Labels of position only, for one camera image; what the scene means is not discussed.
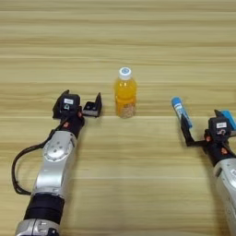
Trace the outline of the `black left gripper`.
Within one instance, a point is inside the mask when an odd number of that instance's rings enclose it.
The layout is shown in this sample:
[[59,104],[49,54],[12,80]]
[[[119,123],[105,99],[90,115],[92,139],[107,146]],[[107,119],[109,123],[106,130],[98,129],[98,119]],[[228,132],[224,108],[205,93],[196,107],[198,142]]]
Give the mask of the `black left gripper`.
[[63,112],[60,111],[60,102],[62,97],[65,94],[68,94],[69,90],[64,91],[59,98],[57,99],[56,103],[53,106],[53,118],[60,119],[61,123],[59,124],[59,131],[66,131],[72,133],[75,137],[78,137],[80,130],[85,124],[85,117],[99,117],[102,102],[101,102],[101,94],[98,93],[95,99],[95,110],[78,110],[76,112]]

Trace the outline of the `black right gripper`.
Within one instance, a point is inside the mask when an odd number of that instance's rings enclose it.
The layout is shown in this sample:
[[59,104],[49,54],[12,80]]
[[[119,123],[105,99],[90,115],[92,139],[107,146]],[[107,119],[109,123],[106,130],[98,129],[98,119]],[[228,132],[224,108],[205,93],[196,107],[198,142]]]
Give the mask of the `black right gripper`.
[[[214,110],[217,119],[227,119],[224,114],[219,110]],[[191,125],[187,118],[182,115],[181,117],[181,129],[185,139],[186,146],[188,147],[201,147],[204,152],[209,156],[213,166],[216,166],[220,161],[224,159],[236,159],[236,155],[233,154],[225,143],[215,142],[211,136],[206,136],[204,140],[194,141],[190,133]]]

